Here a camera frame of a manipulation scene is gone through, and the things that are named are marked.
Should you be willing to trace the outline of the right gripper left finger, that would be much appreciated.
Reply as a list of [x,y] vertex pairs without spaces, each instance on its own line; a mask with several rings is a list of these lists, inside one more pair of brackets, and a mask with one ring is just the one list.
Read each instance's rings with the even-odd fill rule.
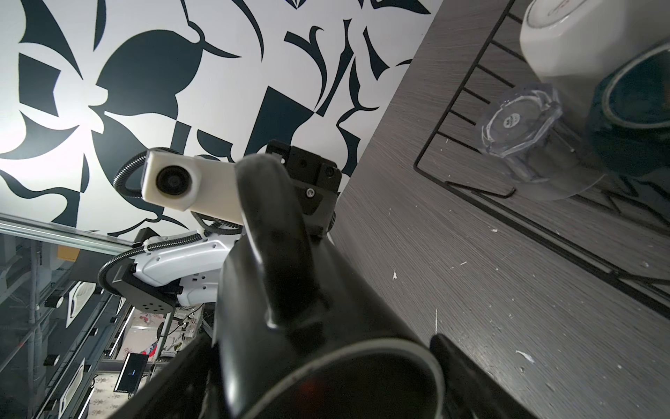
[[214,349],[201,335],[113,415],[118,419],[198,418],[203,409]]

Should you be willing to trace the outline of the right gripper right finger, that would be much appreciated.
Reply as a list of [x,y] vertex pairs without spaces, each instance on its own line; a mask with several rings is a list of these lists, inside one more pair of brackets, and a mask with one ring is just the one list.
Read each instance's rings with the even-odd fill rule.
[[445,335],[434,335],[429,349],[445,379],[444,418],[537,418]]

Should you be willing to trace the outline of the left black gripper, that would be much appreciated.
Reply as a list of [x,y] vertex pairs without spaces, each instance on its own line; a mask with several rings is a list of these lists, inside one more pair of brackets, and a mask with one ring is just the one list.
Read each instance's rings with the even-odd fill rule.
[[335,223],[335,206],[342,172],[335,162],[320,155],[270,141],[265,153],[279,159],[294,185],[310,236],[325,237]]

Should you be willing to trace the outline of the black mug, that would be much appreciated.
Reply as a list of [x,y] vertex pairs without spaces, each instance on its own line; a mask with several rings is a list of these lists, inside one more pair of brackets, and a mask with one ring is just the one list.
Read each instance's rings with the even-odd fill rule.
[[216,302],[233,418],[438,418],[445,383],[427,347],[327,239],[307,233],[277,158],[235,166],[246,227]]

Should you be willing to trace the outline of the black wire dish rack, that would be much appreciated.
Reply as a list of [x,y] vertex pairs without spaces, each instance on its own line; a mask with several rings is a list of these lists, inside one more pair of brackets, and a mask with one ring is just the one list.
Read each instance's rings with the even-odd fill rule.
[[539,99],[518,37],[524,1],[495,1],[476,29],[469,68],[415,158],[429,181],[657,314],[669,314],[669,218],[652,187],[602,173],[557,127],[535,148],[498,156],[477,122],[520,87]]

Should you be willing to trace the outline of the clear glass cup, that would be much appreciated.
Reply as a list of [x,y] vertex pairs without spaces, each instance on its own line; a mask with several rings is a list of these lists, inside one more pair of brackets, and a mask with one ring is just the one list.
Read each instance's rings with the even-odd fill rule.
[[551,84],[514,87],[484,110],[477,148],[520,195],[556,201],[578,195],[605,176],[591,144],[564,122]]

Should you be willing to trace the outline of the white ceramic mug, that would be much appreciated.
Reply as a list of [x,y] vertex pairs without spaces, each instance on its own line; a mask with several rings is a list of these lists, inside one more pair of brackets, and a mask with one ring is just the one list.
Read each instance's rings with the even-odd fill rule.
[[668,37],[668,1],[533,1],[520,45],[539,80],[581,94]]

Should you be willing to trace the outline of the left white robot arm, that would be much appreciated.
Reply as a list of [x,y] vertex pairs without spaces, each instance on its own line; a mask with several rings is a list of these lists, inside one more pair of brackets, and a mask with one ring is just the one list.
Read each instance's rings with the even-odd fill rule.
[[188,212],[198,227],[172,237],[142,230],[101,267],[99,285],[152,314],[212,303],[219,272],[249,249],[270,311],[288,316],[316,293],[311,242],[333,228],[341,180],[334,162],[281,141],[235,163],[152,148],[122,166],[113,188]]

